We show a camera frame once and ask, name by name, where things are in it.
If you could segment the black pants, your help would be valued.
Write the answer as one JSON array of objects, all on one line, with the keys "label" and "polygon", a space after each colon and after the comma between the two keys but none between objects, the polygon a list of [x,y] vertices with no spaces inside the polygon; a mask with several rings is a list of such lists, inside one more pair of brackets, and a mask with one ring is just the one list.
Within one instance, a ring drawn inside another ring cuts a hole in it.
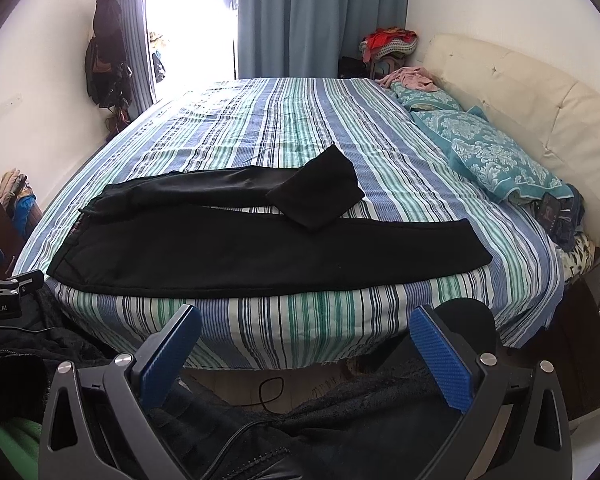
[{"label": "black pants", "polygon": [[491,262],[466,220],[351,217],[362,198],[338,148],[299,168],[110,184],[81,209],[47,272],[92,294],[209,299],[410,284]]}]

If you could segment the dark clothes hanging on wall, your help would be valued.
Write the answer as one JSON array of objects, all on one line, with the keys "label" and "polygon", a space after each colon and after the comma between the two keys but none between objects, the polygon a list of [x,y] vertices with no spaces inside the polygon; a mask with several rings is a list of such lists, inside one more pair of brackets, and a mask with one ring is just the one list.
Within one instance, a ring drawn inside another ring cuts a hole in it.
[{"label": "dark clothes hanging on wall", "polygon": [[117,0],[95,0],[93,36],[85,51],[87,95],[99,108],[125,110],[132,102],[131,67],[126,57]]}]

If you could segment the left blue curtain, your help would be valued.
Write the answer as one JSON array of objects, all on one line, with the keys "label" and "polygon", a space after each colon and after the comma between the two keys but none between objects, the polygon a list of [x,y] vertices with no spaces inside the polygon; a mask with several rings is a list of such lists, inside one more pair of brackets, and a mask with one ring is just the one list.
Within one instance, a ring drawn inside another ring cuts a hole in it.
[{"label": "left blue curtain", "polygon": [[152,66],[146,0],[117,0],[121,6],[122,37],[131,67],[131,116],[137,118],[155,104],[155,74]]}]

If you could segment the dark items beside pillow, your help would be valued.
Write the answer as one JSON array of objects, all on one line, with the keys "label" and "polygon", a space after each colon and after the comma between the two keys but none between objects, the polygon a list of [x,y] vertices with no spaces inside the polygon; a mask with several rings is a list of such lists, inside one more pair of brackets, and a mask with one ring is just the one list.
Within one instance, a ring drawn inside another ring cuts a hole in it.
[{"label": "dark items beside pillow", "polygon": [[583,231],[584,200],[580,192],[567,183],[571,196],[556,198],[545,193],[542,200],[531,206],[533,217],[550,239],[564,252],[576,246],[576,236]]}]

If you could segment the blue curtain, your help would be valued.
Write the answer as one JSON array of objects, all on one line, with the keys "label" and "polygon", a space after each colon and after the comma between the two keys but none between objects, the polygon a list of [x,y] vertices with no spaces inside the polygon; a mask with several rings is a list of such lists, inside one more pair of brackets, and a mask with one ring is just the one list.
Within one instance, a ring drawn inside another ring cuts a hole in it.
[{"label": "blue curtain", "polygon": [[152,66],[146,0],[117,0],[121,6],[122,37],[131,67],[131,116],[137,118],[155,104],[155,74]]},{"label": "blue curtain", "polygon": [[238,0],[237,75],[334,78],[378,28],[402,27],[408,0]]}]

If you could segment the striped bed with sheet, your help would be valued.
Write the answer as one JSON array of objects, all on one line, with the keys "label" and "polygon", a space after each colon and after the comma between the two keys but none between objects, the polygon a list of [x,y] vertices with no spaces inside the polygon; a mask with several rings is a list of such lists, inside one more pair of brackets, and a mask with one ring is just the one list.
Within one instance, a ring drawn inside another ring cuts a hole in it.
[{"label": "striped bed with sheet", "polygon": [[362,356],[456,298],[518,348],[564,290],[532,212],[461,176],[366,79],[224,81],[149,107],[68,181],[16,268],[118,351],[191,304],[200,370]]}]

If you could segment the white wall switch plate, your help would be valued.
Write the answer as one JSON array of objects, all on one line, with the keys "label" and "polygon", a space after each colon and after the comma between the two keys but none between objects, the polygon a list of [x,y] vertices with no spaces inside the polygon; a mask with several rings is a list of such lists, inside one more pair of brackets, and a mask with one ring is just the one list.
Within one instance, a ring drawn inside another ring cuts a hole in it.
[{"label": "white wall switch plate", "polygon": [[20,106],[22,103],[22,99],[20,96],[14,96],[12,99],[9,99],[0,104],[0,121],[11,113],[15,108]]}]

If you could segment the teal patterned pillow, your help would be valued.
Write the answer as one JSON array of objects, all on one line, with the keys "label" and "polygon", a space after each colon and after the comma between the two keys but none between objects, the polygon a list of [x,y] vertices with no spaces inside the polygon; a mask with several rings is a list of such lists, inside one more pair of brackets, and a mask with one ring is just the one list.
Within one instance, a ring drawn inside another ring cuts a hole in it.
[{"label": "teal patterned pillow", "polygon": [[494,202],[530,203],[548,194],[568,200],[572,189],[483,117],[462,110],[421,110],[416,126],[445,154],[450,167]]}]

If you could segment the dark bedside table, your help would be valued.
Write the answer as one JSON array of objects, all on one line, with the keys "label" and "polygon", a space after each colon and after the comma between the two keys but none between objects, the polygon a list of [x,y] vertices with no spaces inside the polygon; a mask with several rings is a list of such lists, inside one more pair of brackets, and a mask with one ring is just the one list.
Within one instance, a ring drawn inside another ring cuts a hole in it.
[{"label": "dark bedside table", "polygon": [[509,363],[555,367],[570,422],[600,410],[600,261],[566,288],[550,325],[521,348],[503,348]]}]

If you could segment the pile of colourful clothes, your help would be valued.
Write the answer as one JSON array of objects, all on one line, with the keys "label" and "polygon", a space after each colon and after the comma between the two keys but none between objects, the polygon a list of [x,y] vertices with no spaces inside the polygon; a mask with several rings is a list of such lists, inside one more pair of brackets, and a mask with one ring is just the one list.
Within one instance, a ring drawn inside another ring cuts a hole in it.
[{"label": "pile of colourful clothes", "polygon": [[378,28],[358,45],[362,61],[377,63],[390,54],[411,55],[418,45],[418,35],[400,27]]}]

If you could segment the pink garment on bed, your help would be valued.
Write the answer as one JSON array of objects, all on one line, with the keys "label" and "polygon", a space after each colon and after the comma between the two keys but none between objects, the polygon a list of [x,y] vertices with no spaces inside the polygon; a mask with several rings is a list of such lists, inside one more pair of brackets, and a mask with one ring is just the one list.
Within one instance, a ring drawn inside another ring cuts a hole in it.
[{"label": "pink garment on bed", "polygon": [[434,82],[434,77],[422,66],[405,66],[388,73],[385,77],[377,79],[376,82],[381,87],[390,89],[391,85],[397,82],[404,88],[423,91],[436,92],[439,90]]}]

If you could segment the clothes stack on cabinet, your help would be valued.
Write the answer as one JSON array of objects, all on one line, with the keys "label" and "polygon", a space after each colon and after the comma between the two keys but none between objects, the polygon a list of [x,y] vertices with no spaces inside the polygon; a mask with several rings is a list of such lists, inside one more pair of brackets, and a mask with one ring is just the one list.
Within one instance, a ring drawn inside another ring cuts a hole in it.
[{"label": "clothes stack on cabinet", "polygon": [[19,169],[14,168],[3,174],[0,203],[18,234],[27,240],[43,214],[28,177]]}]

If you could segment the cream padded headboard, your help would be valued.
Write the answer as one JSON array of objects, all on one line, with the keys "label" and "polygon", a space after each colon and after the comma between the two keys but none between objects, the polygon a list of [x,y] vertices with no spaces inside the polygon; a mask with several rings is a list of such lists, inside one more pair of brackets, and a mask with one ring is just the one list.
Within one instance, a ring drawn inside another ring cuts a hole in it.
[{"label": "cream padded headboard", "polygon": [[422,66],[465,108],[478,106],[534,160],[584,198],[584,232],[600,247],[600,94],[519,52],[440,34]]}]

